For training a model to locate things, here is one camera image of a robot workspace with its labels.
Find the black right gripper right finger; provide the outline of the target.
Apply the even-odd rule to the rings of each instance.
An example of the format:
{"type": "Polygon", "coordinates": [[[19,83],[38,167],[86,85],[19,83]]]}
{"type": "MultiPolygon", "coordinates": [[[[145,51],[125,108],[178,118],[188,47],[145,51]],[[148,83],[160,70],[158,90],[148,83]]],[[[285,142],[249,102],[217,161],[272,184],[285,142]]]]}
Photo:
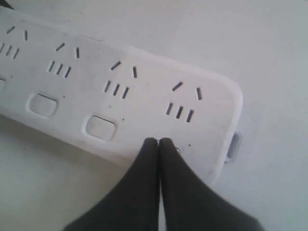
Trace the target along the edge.
{"type": "Polygon", "coordinates": [[[253,216],[211,190],[192,171],[170,138],[159,142],[160,178],[168,231],[262,231],[253,216]]]}

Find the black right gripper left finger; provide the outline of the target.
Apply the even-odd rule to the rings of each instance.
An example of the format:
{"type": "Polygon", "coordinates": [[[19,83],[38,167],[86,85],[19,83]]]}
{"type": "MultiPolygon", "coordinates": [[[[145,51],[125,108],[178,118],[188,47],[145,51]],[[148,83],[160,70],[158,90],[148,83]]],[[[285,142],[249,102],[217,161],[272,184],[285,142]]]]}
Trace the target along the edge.
{"type": "Polygon", "coordinates": [[[158,230],[160,180],[158,142],[146,138],[131,167],[93,208],[68,224],[66,231],[158,230]]]}

